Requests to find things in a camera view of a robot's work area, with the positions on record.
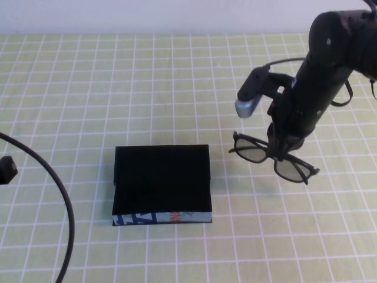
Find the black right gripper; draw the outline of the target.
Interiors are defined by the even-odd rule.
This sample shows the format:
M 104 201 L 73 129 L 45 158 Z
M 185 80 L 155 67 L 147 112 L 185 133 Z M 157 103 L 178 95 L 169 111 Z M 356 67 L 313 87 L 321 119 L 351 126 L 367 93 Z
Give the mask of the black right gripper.
M 290 151 L 301 148 L 305 138 L 292 102 L 278 91 L 272 92 L 271 98 L 273 101 L 267 111 L 272 118 L 267 129 L 267 152 L 269 156 L 277 153 L 278 161 L 282 161 Z

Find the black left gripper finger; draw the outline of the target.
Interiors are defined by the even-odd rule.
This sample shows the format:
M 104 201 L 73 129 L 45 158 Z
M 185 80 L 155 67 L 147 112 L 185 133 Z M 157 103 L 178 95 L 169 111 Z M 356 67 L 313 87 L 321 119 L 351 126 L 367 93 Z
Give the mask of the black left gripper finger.
M 0 159 L 0 183 L 2 185 L 9 184 L 17 175 L 18 170 L 11 156 L 3 156 Z

